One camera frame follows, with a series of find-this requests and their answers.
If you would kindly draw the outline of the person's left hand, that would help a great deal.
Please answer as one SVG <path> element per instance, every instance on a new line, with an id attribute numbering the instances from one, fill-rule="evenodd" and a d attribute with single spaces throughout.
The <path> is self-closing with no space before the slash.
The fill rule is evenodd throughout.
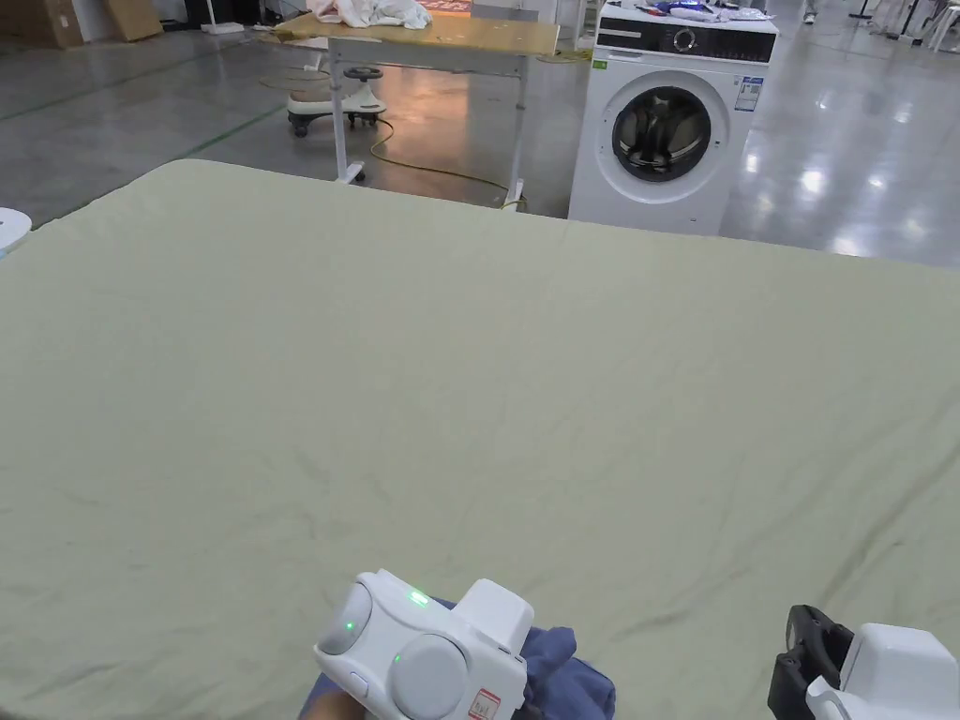
<path id="1" fill-rule="evenodd" d="M 343 691 L 331 691 L 320 695 L 304 713 L 307 720 L 363 720 L 364 707 L 354 697 Z"/>

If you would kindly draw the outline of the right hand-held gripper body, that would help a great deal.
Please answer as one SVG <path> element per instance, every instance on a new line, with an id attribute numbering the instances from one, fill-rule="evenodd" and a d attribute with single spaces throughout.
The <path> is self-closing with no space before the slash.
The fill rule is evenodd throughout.
<path id="1" fill-rule="evenodd" d="M 956 719 L 957 658 L 931 633 L 791 607 L 767 705 L 776 719 Z"/>

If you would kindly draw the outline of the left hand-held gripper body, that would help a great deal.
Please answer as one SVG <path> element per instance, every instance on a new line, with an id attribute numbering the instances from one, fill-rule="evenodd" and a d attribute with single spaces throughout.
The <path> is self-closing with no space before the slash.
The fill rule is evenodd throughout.
<path id="1" fill-rule="evenodd" d="M 373 719 L 510 719 L 525 702 L 533 617 L 491 579 L 447 607 L 379 569 L 356 577 L 313 653 Z"/>

